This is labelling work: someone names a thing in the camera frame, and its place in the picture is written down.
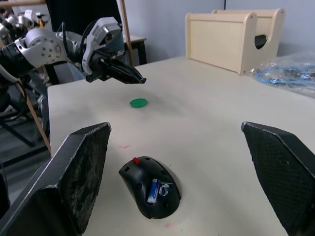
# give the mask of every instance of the blue battery label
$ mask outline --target blue battery label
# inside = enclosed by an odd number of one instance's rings
[[[157,198],[158,198],[158,190],[159,190],[159,186],[161,184],[161,181],[158,180],[157,178],[154,178],[152,180],[152,185],[151,185],[151,190],[148,196],[148,203],[156,203],[157,202]]]

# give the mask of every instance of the wooden stick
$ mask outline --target wooden stick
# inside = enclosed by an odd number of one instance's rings
[[[30,5],[43,5],[43,4],[46,4],[45,0],[0,1],[0,7],[4,7],[4,6],[30,6]]]
[[[23,89],[21,88],[21,86],[19,84],[18,84],[18,87],[19,87],[22,95],[25,96],[26,94],[24,94]],[[35,112],[35,110],[34,110],[34,108],[32,106],[32,103],[31,103],[31,101],[30,101],[30,99],[29,99],[29,97],[27,95],[26,95],[26,99],[27,99],[27,105],[29,107],[31,115],[32,115],[33,119],[35,120],[36,126],[37,126],[37,128],[38,128],[38,130],[39,130],[39,132],[41,134],[41,137],[43,138],[43,140],[44,140],[44,142],[45,142],[45,144],[46,144],[46,146],[48,148],[49,153],[51,154],[51,147],[50,147],[49,140],[48,140],[48,138],[47,138],[43,128],[41,127],[40,121],[39,121],[39,119],[38,119],[38,117],[36,115],[36,112]]]
[[[130,40],[130,34],[129,34],[125,0],[120,0],[120,8],[122,10],[122,15],[123,15],[124,31],[125,31],[125,35],[126,35],[126,43],[127,43],[127,47],[128,47],[129,61],[130,61],[130,65],[133,66],[134,65],[133,52],[132,52],[132,46],[131,46],[131,40]]]

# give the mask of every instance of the robotic arm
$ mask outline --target robotic arm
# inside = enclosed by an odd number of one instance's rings
[[[64,26],[62,32],[30,30],[25,38],[17,39],[0,50],[0,74],[15,83],[18,78],[43,65],[68,61],[86,74],[88,82],[113,77],[125,84],[145,83],[146,79],[135,68],[117,59],[124,51],[111,47],[121,33],[114,17],[100,18],[93,23],[82,36],[66,32]]]

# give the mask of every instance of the floor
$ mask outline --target floor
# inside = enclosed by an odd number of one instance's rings
[[[35,132],[37,131],[34,122],[19,120],[17,122],[12,122],[11,127],[29,140],[34,140]],[[26,144],[0,127],[0,161],[14,157],[28,149],[29,147]],[[49,158],[50,154],[46,150],[5,168],[11,204],[24,189],[35,171]]]

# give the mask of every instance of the computer mouse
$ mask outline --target computer mouse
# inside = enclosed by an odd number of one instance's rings
[[[153,158],[135,157],[119,174],[145,217],[162,219],[178,208],[181,200],[178,187],[172,175]]]

